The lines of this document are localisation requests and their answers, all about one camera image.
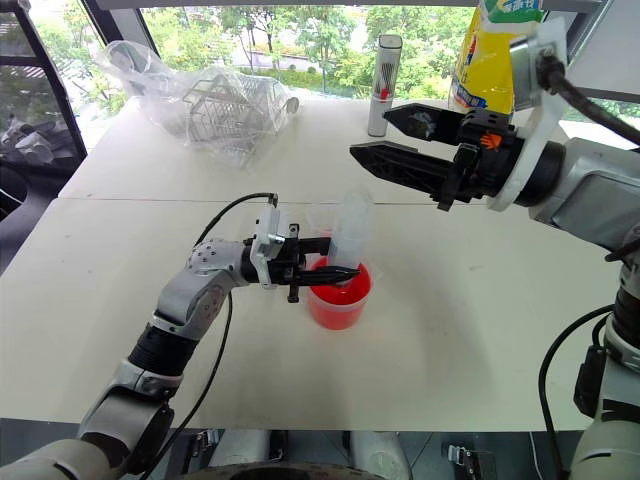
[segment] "clear plastic cup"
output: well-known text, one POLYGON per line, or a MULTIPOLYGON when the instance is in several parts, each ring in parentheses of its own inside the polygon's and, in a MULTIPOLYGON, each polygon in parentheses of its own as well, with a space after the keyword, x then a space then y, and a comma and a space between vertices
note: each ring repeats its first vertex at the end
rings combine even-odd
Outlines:
MULTIPOLYGON (((311 266, 314 270, 327 265, 327 257, 320 257, 311 266)), ((309 288, 307 306, 313 318, 329 330, 351 327, 364 309, 373 288, 373 277, 366 265, 358 267, 360 275, 346 285, 320 285, 309 288)))
POLYGON ((329 265, 356 268, 360 264, 370 236, 372 207, 373 200, 366 190, 347 192, 331 232, 329 265))

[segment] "tree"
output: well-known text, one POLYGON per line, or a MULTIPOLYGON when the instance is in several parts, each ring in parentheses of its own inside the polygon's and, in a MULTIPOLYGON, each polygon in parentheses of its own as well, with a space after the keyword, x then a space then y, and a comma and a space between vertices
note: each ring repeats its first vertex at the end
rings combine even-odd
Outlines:
MULTIPOLYGON (((622 117, 626 122, 631 123, 634 126, 640 126, 640 105, 637 103, 620 102, 616 100, 605 100, 601 98, 591 99, 597 105, 607 110, 616 117, 622 117)), ((585 117, 582 113, 578 112, 574 108, 569 108, 565 113, 563 120, 571 120, 574 122, 588 122, 593 123, 593 120, 585 117)))
POLYGON ((61 76, 71 82, 84 101, 98 103, 109 113, 122 108, 126 94, 91 60, 91 50, 101 48, 84 10, 77 1, 66 0, 64 26, 51 21, 37 25, 42 42, 61 76))
POLYGON ((183 71, 201 70, 216 61, 231 63, 233 42, 216 23, 211 7, 187 12, 180 8, 145 10, 147 27, 153 36, 162 61, 183 71))
POLYGON ((20 67, 3 67, 0 79, 0 135, 9 128, 11 115, 31 125, 59 117, 46 77, 26 76, 20 67))
POLYGON ((242 51, 249 61, 249 68, 253 73, 253 47, 256 41, 253 38, 254 22, 251 18, 253 7, 222 7, 220 9, 220 20, 226 32, 230 32, 240 40, 242 51), (245 46, 244 32, 247 33, 247 44, 245 46))
POLYGON ((375 45, 380 34, 397 33, 404 40, 401 65, 426 56, 432 70, 445 78, 452 73, 472 16, 472 8, 375 6, 367 16, 369 44, 375 45))
POLYGON ((373 52, 349 51, 337 62, 334 77, 340 85, 353 87, 357 98, 371 95, 376 58, 373 52))
POLYGON ((296 42, 305 49, 313 62, 322 69, 322 91, 327 91, 327 72, 348 52, 351 33, 356 22, 348 17, 342 6, 297 7, 296 42))
POLYGON ((284 13, 286 8, 260 5, 247 7, 221 7, 220 19, 225 30, 232 32, 240 39, 242 49, 249 60, 253 72, 253 49, 256 46, 254 30, 264 32, 267 36, 267 48, 273 62, 273 68, 278 69, 281 52, 278 49, 278 33, 287 25, 284 13), (247 33, 248 44, 245 47, 244 32, 247 33))

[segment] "white table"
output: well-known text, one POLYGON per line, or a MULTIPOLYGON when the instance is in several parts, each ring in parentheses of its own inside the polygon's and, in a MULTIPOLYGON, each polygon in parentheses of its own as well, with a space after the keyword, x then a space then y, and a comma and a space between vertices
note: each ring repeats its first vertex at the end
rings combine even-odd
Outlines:
MULTIPOLYGON (((223 205, 56 200, 0 277, 0 416, 80 421, 223 205)), ((308 231, 306 206, 283 207, 308 231)), ((250 236, 258 209, 238 207, 217 234, 250 236)), ((285 289, 239 289, 221 369, 192 426, 542 429, 544 352, 617 288, 617 267, 600 249, 535 224, 521 208, 377 205, 368 254, 381 277, 347 331, 315 324, 304 305, 286 302, 285 289)), ((202 389, 223 323, 187 367, 177 420, 202 389)), ((587 330, 550 371, 559 429, 588 423, 571 401, 587 330)))
MULTIPOLYGON (((430 103, 446 108, 446 102, 430 103)), ((60 197, 228 202, 268 190, 287 202, 332 202, 360 184, 377 203, 433 203, 424 193, 375 178, 351 157, 350 145, 376 140, 366 133, 368 112, 365 100, 305 99, 277 141, 247 172, 186 149, 130 102, 60 197)), ((516 114, 514 123, 524 124, 528 114, 516 114)), ((553 138, 567 139, 560 129, 553 138)), ((384 140, 443 159, 452 159, 456 150, 406 137, 393 126, 384 140)))

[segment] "window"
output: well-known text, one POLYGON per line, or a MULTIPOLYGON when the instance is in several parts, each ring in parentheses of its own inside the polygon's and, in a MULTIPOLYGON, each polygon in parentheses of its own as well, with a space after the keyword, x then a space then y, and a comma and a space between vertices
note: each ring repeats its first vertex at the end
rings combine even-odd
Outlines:
POLYGON ((92 56, 103 45, 79 0, 31 0, 29 16, 56 65, 90 148, 127 96, 93 63, 92 56))
MULTIPOLYGON (((592 100, 628 124, 640 129, 640 104, 599 98, 593 98, 592 100)), ((616 135, 602 125, 594 123, 574 108, 567 110, 563 119, 560 121, 560 126, 569 138, 584 138, 625 150, 635 148, 633 143, 616 135)))
POLYGON ((163 61, 212 64, 279 79, 300 94, 365 98, 381 33, 404 40, 396 95, 446 98, 473 8, 236 6, 145 8, 163 61))
MULTIPOLYGON (((18 19, 13 13, 0 13, 0 55, 12 59, 34 57, 18 19)), ((10 62, 0 65, 0 136, 10 127, 12 118, 41 124, 55 121, 60 112, 44 71, 37 66, 10 62)))

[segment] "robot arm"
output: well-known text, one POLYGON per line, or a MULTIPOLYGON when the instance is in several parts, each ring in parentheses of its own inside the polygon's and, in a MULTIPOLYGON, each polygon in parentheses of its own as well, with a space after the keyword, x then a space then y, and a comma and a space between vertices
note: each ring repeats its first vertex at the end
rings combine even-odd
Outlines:
POLYGON ((77 438, 0 469, 3 480, 106 480, 145 471, 171 426, 169 401, 183 370, 233 288, 288 285, 288 300, 295 303, 300 286, 343 282, 359 273, 342 267, 305 270, 306 254, 326 255, 331 239, 299 239, 298 225, 287 225, 274 204, 264 207, 256 223, 254 237, 244 242, 212 239, 193 248, 77 438))
POLYGON ((498 211, 515 203, 622 260, 605 347, 589 349, 576 384, 574 401, 594 422, 571 478, 630 480, 640 470, 640 155, 582 139, 547 141, 566 104, 538 86, 539 67, 564 63, 564 29, 543 27, 512 45, 516 101, 535 107, 525 127, 482 109, 462 115, 412 104, 385 118, 405 135, 457 145, 452 162, 390 142, 355 145, 351 154, 373 175, 430 194, 442 210, 483 196, 498 211))

